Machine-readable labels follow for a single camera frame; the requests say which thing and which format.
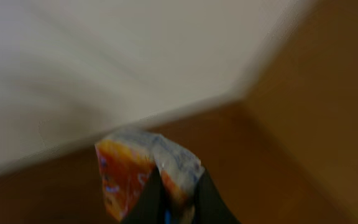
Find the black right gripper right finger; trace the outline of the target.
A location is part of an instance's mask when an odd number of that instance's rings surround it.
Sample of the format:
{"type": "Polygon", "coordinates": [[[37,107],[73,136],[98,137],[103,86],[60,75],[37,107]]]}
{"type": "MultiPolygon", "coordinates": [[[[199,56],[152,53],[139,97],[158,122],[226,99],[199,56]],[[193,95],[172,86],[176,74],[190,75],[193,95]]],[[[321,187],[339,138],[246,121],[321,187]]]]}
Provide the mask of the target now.
{"type": "Polygon", "coordinates": [[[197,183],[194,205],[195,224],[240,224],[224,203],[207,170],[197,183]]]}

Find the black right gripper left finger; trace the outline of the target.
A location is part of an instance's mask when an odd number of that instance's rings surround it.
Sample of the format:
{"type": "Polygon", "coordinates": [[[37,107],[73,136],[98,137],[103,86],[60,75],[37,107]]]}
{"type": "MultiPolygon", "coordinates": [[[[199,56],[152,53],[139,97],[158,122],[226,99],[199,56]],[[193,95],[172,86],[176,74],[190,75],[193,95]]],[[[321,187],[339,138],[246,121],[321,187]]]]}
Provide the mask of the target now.
{"type": "Polygon", "coordinates": [[[165,189],[160,173],[155,168],[137,203],[121,224],[164,224],[167,206],[165,189]]]}

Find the small orange packet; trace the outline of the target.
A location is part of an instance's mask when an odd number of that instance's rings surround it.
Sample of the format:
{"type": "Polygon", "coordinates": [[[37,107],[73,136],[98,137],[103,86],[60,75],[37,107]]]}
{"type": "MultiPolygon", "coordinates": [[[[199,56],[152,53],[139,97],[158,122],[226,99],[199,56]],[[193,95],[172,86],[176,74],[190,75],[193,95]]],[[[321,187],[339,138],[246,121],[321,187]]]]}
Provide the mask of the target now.
{"type": "Polygon", "coordinates": [[[185,147],[161,134],[120,129],[95,144],[107,213],[119,223],[137,203],[157,168],[166,193],[165,223],[191,223],[205,168],[185,147]]]}

